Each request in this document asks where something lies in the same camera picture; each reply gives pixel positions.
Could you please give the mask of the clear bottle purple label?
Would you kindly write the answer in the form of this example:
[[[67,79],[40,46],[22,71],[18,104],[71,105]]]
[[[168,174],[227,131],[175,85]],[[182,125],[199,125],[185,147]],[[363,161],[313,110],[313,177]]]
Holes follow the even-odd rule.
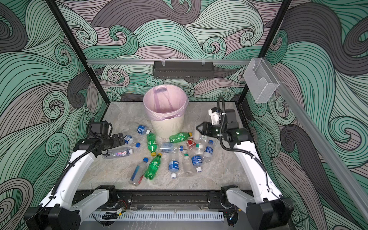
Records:
[[[127,157],[133,154],[134,150],[132,148],[115,148],[109,149],[104,155],[105,159],[121,158]]]

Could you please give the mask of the clear bottle green cap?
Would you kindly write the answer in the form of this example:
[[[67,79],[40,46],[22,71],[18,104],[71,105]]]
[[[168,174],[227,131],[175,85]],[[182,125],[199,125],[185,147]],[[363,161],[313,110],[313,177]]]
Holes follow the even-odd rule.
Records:
[[[188,153],[184,154],[183,167],[186,177],[191,177],[194,175],[194,168]]]

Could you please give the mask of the clear bottle blue red insert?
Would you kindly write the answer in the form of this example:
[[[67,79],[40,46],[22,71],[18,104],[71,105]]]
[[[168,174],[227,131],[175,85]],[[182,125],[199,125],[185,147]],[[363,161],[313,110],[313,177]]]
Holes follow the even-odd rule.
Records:
[[[144,177],[144,174],[145,174],[145,172],[147,170],[147,167],[148,167],[148,161],[149,161],[149,159],[145,157],[145,158],[143,158],[142,162],[140,162],[136,166],[136,168],[135,168],[135,170],[134,170],[134,172],[133,172],[133,174],[132,174],[132,176],[129,180],[130,184],[132,184],[134,186],[139,186],[141,184],[141,181],[142,181],[142,179]]]

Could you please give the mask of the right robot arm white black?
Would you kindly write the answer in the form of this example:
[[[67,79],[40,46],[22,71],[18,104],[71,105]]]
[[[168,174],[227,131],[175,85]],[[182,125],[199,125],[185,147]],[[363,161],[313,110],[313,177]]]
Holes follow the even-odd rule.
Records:
[[[237,122],[213,125],[203,122],[196,130],[204,136],[217,138],[221,147],[239,159],[252,188],[252,195],[238,187],[225,188],[225,199],[241,209],[254,230],[269,230],[288,224],[294,211],[293,201],[284,197],[256,152],[253,138]]]

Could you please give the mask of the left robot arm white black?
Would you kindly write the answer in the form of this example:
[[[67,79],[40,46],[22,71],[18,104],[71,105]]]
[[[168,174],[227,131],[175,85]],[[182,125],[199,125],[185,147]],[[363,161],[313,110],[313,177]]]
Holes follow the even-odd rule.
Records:
[[[71,159],[52,190],[37,207],[30,207],[24,220],[30,230],[77,230],[99,207],[118,201],[115,186],[100,186],[73,204],[81,180],[96,157],[103,151],[125,144],[122,133],[108,137],[91,134],[77,142]]]

